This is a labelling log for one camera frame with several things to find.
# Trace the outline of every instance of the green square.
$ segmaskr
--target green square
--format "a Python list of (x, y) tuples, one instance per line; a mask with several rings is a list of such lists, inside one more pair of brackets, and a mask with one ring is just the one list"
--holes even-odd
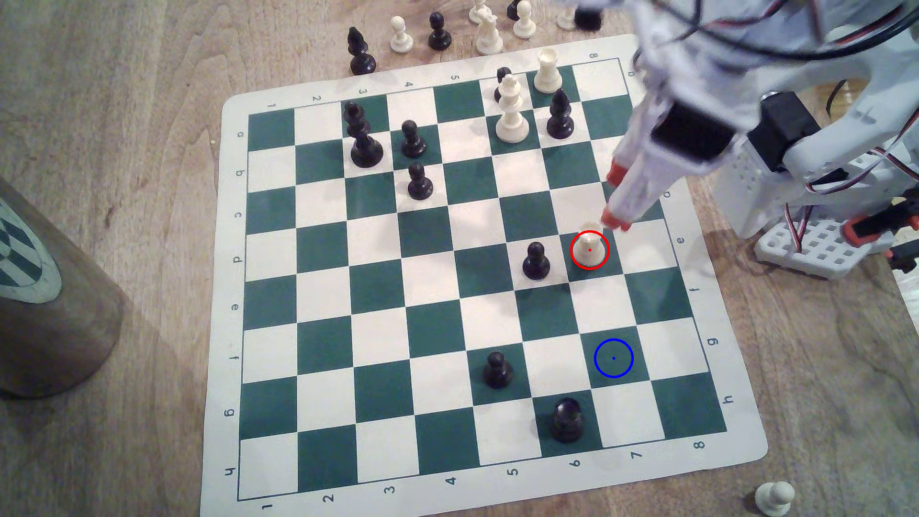
[(392, 172), (345, 179), (347, 218), (358, 219), (396, 211)]
[(297, 228), (297, 272), (347, 266), (347, 224)]
[[(607, 339), (622, 339), (629, 343), (629, 348), (617, 341), (601, 343)], [(584, 346), (584, 358), (587, 361), (587, 375), (590, 377), (590, 387), (598, 388), (602, 386), (626, 385), (648, 380), (648, 366), (644, 361), (644, 351), (641, 349), (641, 341), (638, 337), (636, 327), (614, 328), (612, 330), (601, 330), (589, 334), (581, 334), (581, 344)], [(622, 375), (621, 377), (606, 377), (596, 367), (599, 366), (607, 375)]]
[(399, 170), (408, 168), (408, 166), (413, 163), (419, 163), (423, 166), (431, 166), (434, 164), (439, 164), (443, 161), (443, 158), (440, 157), (440, 134), (437, 130), (437, 126), (433, 125), (418, 128), (418, 136), (425, 139), (427, 149), (423, 155), (420, 155), (417, 158), (410, 158), (406, 155), (403, 155), (402, 152), (402, 144), (405, 141), (405, 136), (403, 135), (402, 130), (390, 132), (390, 138), (392, 140), (393, 169)]
[(399, 243), (402, 246), (403, 257), (453, 249), (447, 207), (399, 213)]
[(249, 192), (245, 201), (245, 232), (261, 234), (296, 226), (297, 201), (293, 187)]
[(485, 123), (488, 125), (488, 140), (492, 145), (492, 155), (516, 153), (517, 151), (526, 151), (527, 149), (539, 149), (539, 133), (536, 131), (536, 119), (533, 117), (533, 110), (528, 109), (526, 111), (521, 111), (520, 114), (529, 122), (529, 133), (527, 134), (527, 138), (524, 138), (516, 144), (508, 144), (504, 140), (498, 138), (498, 133), (495, 128), (501, 115), (492, 115), (485, 119)]
[(243, 293), (243, 330), (297, 321), (297, 276), (248, 281)]
[(592, 140), (621, 136), (629, 128), (631, 99), (628, 95), (586, 100), (582, 106)]
[(542, 150), (542, 161), (552, 189), (597, 183), (599, 178), (590, 142), (547, 147)]
[[(552, 103), (552, 93), (542, 93), (533, 86), (533, 79), (536, 78), (536, 70), (527, 72), (527, 82), (529, 83), (529, 98), (533, 100), (533, 108), (545, 108)], [(574, 69), (570, 65), (560, 66), (559, 74), (562, 75), (562, 89), (571, 102), (578, 102), (581, 96), (578, 95), (577, 81), (574, 80)]]
[(409, 362), (385, 362), (355, 368), (354, 402), (358, 422), (411, 415), (414, 404)]
[(473, 119), (485, 114), (479, 81), (435, 86), (434, 105), (437, 107), (438, 122)]
[(444, 181), (447, 183), (447, 201), (451, 204), (498, 197), (490, 156), (444, 164)]
[(402, 261), (351, 266), (351, 313), (381, 311), (405, 305)]
[[(573, 398), (581, 406), (584, 418), (584, 434), (576, 442), (562, 443), (552, 438), (552, 410), (563, 398)], [(539, 448), (542, 455), (561, 456), (564, 454), (586, 453), (603, 448), (600, 439), (600, 428), (596, 423), (594, 397), (590, 391), (578, 391), (561, 395), (540, 396), (533, 399), (533, 410), (536, 413), (536, 429), (539, 436)]]
[(472, 408), (414, 417), (418, 440), (418, 474), (435, 474), (479, 466)]
[(351, 316), (297, 324), (297, 374), (350, 368)]
[(354, 425), (297, 434), (300, 492), (357, 484), (357, 432)]
[(629, 273), (629, 297), (636, 323), (691, 317), (692, 308), (679, 268)]
[(460, 249), (453, 253), (457, 261), (459, 296), (502, 293), (514, 289), (507, 262), (507, 245)]
[(725, 432), (711, 373), (651, 381), (667, 440)]
[(249, 115), (249, 150), (293, 145), (293, 108)]
[(466, 348), (460, 300), (407, 307), (405, 317), (408, 320), (408, 350), (411, 357)]
[(297, 184), (345, 177), (342, 141), (326, 140), (297, 146)]
[[(484, 369), (488, 362), (488, 354), (500, 351), (505, 355), (507, 362), (514, 368), (514, 378), (511, 384), (494, 389), (485, 383)], [(527, 362), (523, 355), (523, 345), (516, 343), (489, 349), (469, 350), (466, 352), (469, 359), (469, 378), (472, 384), (472, 404), (492, 404), (519, 398), (529, 398), (529, 376), (527, 375)]]
[(559, 233), (552, 197), (547, 191), (501, 198), (501, 217), (507, 242)]
[(569, 284), (535, 287), (514, 295), (524, 341), (577, 334)]
[(297, 377), (244, 384), (239, 439), (297, 432)]

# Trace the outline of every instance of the chessboard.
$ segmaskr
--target chessboard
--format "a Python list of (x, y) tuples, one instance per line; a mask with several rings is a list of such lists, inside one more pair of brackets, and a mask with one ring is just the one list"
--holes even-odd
[[(573, 263), (642, 96), (633, 36), (242, 94), (223, 109), (201, 514), (423, 515), (736, 465), (766, 436), (685, 181)], [(495, 71), (529, 135), (496, 137)], [(382, 160), (350, 158), (347, 101)], [(433, 194), (407, 193), (415, 121)], [(539, 241), (548, 275), (521, 264)], [(483, 380), (501, 351), (510, 384)], [(562, 442), (552, 412), (581, 409)]]

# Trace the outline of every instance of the blue circle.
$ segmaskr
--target blue circle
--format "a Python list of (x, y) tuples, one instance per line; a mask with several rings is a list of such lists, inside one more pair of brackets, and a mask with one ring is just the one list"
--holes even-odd
[[(629, 356), (630, 356), (629, 368), (626, 368), (626, 371), (623, 373), (620, 373), (619, 375), (610, 375), (609, 373), (606, 373), (603, 370), (600, 370), (600, 363), (596, 361), (596, 355), (600, 353), (600, 349), (603, 348), (603, 345), (609, 343), (610, 341), (618, 341), (619, 343), (622, 343), (623, 345), (625, 345), (627, 349), (629, 349)], [(615, 338), (607, 339), (606, 341), (603, 341), (602, 343), (600, 343), (596, 347), (596, 350), (594, 351), (594, 366), (596, 366), (596, 370), (600, 372), (600, 374), (602, 374), (604, 377), (609, 377), (610, 379), (617, 379), (621, 377), (622, 375), (625, 375), (626, 373), (628, 373), (629, 370), (631, 370), (631, 367), (633, 364), (635, 364), (635, 352), (632, 351), (631, 347), (629, 346), (629, 343), (623, 341), (622, 339), (615, 339)]]

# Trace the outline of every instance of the wooden table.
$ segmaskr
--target wooden table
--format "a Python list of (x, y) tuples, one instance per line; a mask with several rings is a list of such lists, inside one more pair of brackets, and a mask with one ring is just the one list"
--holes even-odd
[[(475, 55), (471, 2), (4, 2), (0, 174), (131, 299), (120, 344), (73, 391), (0, 401), (4, 515), (196, 515), (210, 324), (221, 106), (233, 94), (348, 75), (349, 25), (379, 70)], [(504, 5), (491, 0), (497, 11)], [(509, 51), (591, 37), (554, 27)], [(416, 38), (428, 14), (453, 45), (387, 48), (388, 19)], [(630, 32), (611, 13), (598, 36)], [(753, 261), (692, 189), (743, 347), (770, 451), (748, 465), (501, 505), (466, 515), (744, 515), (786, 479), (792, 515), (919, 514), (917, 337), (890, 269), (840, 281)]]

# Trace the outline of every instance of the red circle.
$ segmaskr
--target red circle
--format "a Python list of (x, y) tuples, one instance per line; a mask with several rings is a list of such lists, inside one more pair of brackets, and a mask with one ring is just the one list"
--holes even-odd
[[(601, 239), (603, 239), (603, 242), (607, 245), (607, 253), (606, 253), (606, 255), (603, 257), (603, 262), (600, 262), (599, 264), (595, 265), (593, 268), (588, 268), (587, 266), (582, 266), (581, 264), (578, 263), (577, 259), (574, 258), (574, 243), (576, 243), (576, 242), (577, 242), (577, 239), (581, 238), (581, 236), (584, 235), (584, 234), (597, 234), (597, 235), (600, 236)], [(578, 268), (581, 268), (582, 270), (588, 270), (588, 271), (590, 271), (590, 270), (598, 270), (598, 269), (602, 268), (604, 264), (607, 263), (607, 260), (609, 260), (609, 241), (607, 241), (606, 236), (604, 236), (604, 235), (601, 234), (600, 232), (597, 232), (597, 231), (594, 231), (594, 230), (584, 230), (584, 231), (581, 232), (580, 234), (574, 236), (574, 240), (572, 241), (571, 246), (568, 247), (568, 254), (572, 256), (572, 261), (574, 262), (574, 265), (577, 266)]]

